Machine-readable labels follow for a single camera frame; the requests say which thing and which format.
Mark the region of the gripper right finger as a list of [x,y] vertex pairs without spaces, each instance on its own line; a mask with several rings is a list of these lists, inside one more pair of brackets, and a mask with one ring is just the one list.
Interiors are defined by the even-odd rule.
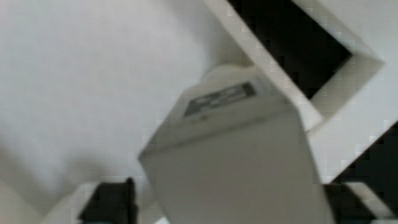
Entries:
[[398,214],[363,182],[324,185],[336,224],[398,224]]

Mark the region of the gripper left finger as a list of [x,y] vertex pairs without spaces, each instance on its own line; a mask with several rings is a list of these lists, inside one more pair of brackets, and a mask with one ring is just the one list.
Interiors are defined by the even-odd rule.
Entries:
[[82,184],[61,199],[41,224],[139,224],[134,179]]

